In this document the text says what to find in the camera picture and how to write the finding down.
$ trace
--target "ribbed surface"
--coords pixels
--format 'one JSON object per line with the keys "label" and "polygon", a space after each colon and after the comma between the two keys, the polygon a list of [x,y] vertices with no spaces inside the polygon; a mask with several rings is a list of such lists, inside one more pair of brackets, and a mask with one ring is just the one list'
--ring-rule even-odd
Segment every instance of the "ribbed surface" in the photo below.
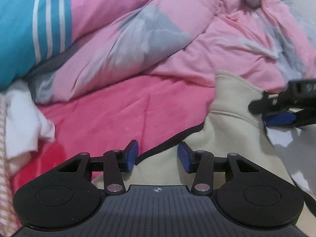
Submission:
{"label": "ribbed surface", "polygon": [[23,228],[15,237],[305,237],[290,226],[257,231],[235,225],[211,199],[190,194],[184,186],[132,186],[105,200],[95,216],[72,229],[39,232]]}

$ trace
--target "pink and gray garment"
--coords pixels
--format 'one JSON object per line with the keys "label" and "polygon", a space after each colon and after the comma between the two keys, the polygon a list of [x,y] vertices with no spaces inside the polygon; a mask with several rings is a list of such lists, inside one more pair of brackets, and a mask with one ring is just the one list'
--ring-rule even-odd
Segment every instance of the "pink and gray garment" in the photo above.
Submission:
{"label": "pink and gray garment", "polygon": [[[44,104],[69,101],[141,72],[214,87],[217,70],[279,92],[290,79],[316,76],[313,39],[284,2],[144,0],[147,5],[127,9],[72,47],[70,55],[56,57],[59,69],[31,73],[33,98]],[[89,12],[81,20],[93,18],[96,10]]]}

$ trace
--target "hot pink cloth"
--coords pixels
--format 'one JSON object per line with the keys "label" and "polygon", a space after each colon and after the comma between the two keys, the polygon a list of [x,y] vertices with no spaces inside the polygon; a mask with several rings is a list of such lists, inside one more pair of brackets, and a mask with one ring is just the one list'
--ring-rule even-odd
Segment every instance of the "hot pink cloth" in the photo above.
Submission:
{"label": "hot pink cloth", "polygon": [[40,107],[56,126],[13,179],[13,191],[80,152],[101,156],[136,139],[143,153],[205,119],[214,88],[177,78],[139,76],[78,100]]}

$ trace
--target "silver rivet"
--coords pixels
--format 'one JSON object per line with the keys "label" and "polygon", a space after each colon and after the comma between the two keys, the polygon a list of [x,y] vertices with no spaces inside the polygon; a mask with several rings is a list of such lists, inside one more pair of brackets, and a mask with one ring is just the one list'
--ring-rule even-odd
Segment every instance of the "silver rivet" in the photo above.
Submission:
{"label": "silver rivet", "polygon": [[118,192],[118,191],[121,191],[122,189],[123,189],[123,186],[120,185],[120,184],[117,184],[117,183],[110,184],[107,187],[107,190],[110,191],[110,192]]}
{"label": "silver rivet", "polygon": [[194,189],[196,189],[197,191],[208,191],[210,189],[210,186],[206,183],[199,183],[194,186]]}

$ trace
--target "beige garment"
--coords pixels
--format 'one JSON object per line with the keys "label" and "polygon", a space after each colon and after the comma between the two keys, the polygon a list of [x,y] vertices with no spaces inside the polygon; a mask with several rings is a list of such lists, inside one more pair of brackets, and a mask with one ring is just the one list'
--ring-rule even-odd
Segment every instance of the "beige garment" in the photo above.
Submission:
{"label": "beige garment", "polygon": [[[216,74],[216,98],[211,105],[202,131],[185,139],[193,150],[206,150],[215,156],[226,157],[235,152],[292,183],[282,161],[268,141],[263,122],[248,111],[248,104],[261,99],[262,90],[241,77],[219,71]],[[134,167],[132,174],[124,174],[126,188],[131,184],[188,185],[195,174],[186,174],[177,157],[177,147],[145,159]],[[214,188],[225,183],[223,173],[215,173]],[[102,188],[102,181],[96,183]],[[316,236],[316,218],[306,206],[297,227],[310,237]]]}
{"label": "beige garment", "polygon": [[18,230],[5,152],[6,104],[0,94],[0,234],[9,237]]}

